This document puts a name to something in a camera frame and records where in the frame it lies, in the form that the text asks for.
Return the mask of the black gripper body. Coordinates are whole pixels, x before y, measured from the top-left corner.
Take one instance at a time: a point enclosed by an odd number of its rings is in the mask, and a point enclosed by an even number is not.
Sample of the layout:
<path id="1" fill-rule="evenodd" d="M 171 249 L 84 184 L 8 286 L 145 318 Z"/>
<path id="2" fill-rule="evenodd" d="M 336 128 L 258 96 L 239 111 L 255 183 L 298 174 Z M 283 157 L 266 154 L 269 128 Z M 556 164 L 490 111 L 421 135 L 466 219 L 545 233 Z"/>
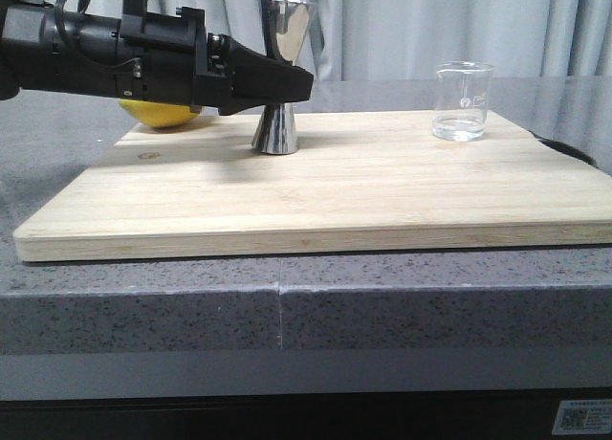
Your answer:
<path id="1" fill-rule="evenodd" d="M 205 12 L 177 16 L 147 10 L 148 0 L 122 0 L 117 58 L 128 63 L 114 77 L 115 96 L 232 111 L 233 40 L 209 33 Z"/>

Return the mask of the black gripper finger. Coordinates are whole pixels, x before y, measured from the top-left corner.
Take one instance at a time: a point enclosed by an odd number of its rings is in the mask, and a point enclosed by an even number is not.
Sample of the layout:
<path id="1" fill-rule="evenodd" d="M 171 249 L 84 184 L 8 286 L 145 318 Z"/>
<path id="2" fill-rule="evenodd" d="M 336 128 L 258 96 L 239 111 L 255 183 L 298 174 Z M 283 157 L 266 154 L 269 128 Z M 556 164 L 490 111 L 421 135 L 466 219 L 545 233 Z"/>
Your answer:
<path id="1" fill-rule="evenodd" d="M 220 115 L 310 98 L 313 74 L 291 61 L 254 52 L 228 35 L 221 38 L 220 56 L 229 79 L 229 95 L 218 107 Z"/>

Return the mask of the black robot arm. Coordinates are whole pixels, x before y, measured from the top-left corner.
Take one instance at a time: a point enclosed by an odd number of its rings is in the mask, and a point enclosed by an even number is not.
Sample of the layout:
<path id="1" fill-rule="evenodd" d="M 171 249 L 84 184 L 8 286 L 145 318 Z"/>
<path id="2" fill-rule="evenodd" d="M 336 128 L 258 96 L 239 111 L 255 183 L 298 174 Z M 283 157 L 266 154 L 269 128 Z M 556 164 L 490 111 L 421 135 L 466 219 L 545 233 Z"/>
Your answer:
<path id="1" fill-rule="evenodd" d="M 2 99 L 28 89 L 209 106 L 227 116 L 311 96 L 310 72 L 208 33 L 200 9 L 168 16 L 148 11 L 148 0 L 123 0 L 112 18 L 87 13 L 90 1 L 1 0 Z"/>

